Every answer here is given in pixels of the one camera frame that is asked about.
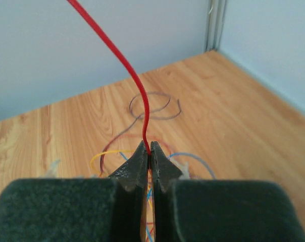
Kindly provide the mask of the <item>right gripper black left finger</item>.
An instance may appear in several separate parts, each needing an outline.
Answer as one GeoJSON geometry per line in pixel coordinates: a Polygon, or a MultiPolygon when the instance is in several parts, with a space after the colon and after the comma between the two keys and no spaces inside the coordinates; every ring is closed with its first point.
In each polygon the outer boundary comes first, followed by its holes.
{"type": "Polygon", "coordinates": [[[144,143],[106,178],[21,178],[0,194],[0,241],[144,241],[144,143]]]}

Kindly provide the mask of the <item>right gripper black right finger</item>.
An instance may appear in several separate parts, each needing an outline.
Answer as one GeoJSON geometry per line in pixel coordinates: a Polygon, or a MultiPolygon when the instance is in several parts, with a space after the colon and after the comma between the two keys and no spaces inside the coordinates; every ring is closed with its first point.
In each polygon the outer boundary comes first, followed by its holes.
{"type": "Polygon", "coordinates": [[[264,180],[182,179],[152,142],[156,241],[305,241],[287,193],[264,180]]]}

